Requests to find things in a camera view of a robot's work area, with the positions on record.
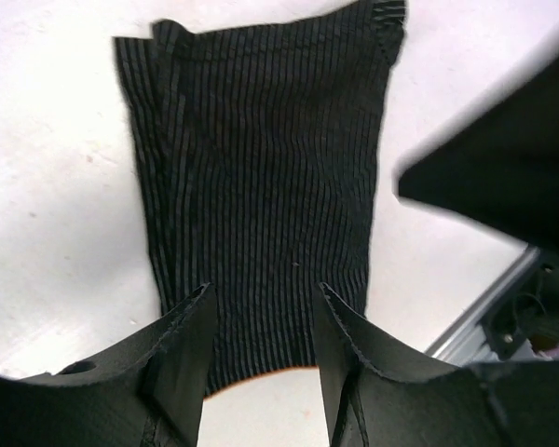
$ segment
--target white table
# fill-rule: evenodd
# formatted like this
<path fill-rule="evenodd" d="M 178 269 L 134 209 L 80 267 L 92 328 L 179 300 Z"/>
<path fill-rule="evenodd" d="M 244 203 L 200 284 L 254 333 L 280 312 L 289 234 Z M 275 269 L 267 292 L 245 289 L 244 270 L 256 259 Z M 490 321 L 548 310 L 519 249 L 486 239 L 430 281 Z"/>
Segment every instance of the white table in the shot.
<path fill-rule="evenodd" d="M 157 317 L 110 37 L 147 36 L 160 18 L 205 31 L 344 3 L 0 0 L 1 374 L 54 373 Z M 424 350 L 524 246 L 400 204 L 392 171 L 468 120 L 471 104 L 534 63 L 535 49 L 553 54 L 542 39 L 559 30 L 559 0 L 409 0 L 407 30 L 381 138 L 368 316 Z M 327 445 L 315 370 L 271 374 L 206 402 L 200 446 L 262 444 Z"/>

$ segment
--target folded cloth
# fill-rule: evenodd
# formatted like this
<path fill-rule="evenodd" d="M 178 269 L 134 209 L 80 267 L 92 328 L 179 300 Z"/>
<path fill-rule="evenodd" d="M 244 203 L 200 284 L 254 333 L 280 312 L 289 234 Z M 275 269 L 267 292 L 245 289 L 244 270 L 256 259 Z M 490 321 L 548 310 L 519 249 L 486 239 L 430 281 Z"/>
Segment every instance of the folded cloth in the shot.
<path fill-rule="evenodd" d="M 321 281 L 363 313 L 389 70 L 403 0 L 288 24 L 118 37 L 149 254 L 163 313 L 218 294 L 207 394 L 314 366 Z"/>

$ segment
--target white surface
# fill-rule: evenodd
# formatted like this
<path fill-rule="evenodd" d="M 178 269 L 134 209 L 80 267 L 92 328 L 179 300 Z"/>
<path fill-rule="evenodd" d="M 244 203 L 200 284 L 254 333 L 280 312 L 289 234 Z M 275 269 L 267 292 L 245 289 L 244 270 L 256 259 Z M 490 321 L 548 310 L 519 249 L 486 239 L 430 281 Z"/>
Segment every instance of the white surface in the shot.
<path fill-rule="evenodd" d="M 0 373 L 101 350 L 157 316 L 110 37 L 152 20 L 192 31 L 289 21 L 344 0 L 0 0 Z M 559 27 L 559 0 L 410 0 L 381 139 L 370 320 L 426 349 L 522 244 L 399 204 L 398 160 L 467 111 Z M 200 446 L 323 446 L 318 373 L 234 386 Z"/>

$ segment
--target white tabletop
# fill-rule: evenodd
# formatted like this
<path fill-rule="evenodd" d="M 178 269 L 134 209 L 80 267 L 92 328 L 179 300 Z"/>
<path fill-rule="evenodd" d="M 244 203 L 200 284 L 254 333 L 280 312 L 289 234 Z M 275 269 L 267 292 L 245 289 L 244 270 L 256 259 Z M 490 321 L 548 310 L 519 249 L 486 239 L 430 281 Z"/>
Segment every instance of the white tabletop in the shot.
<path fill-rule="evenodd" d="M 54 373 L 157 317 L 110 37 L 148 36 L 161 18 L 197 32 L 344 3 L 0 0 L 1 374 Z M 559 0 L 409 0 L 407 30 L 381 137 L 368 316 L 424 350 L 524 245 L 399 203 L 391 173 L 484 107 L 472 104 L 502 79 L 522 78 L 531 55 L 553 54 L 543 39 L 558 33 Z M 207 400 L 199 445 L 326 446 L 326 437 L 318 373 L 290 371 Z"/>

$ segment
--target striped fabric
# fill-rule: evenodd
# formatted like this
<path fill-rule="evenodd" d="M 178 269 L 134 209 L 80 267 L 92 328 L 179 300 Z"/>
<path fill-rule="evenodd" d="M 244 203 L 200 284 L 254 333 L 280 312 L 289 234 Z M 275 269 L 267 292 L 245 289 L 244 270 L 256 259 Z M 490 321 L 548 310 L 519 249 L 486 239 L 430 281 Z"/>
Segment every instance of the striped fabric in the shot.
<path fill-rule="evenodd" d="M 168 312 L 215 284 L 207 394 L 315 365 L 312 294 L 364 312 L 389 70 L 403 0 L 281 25 L 116 38 L 149 255 Z"/>

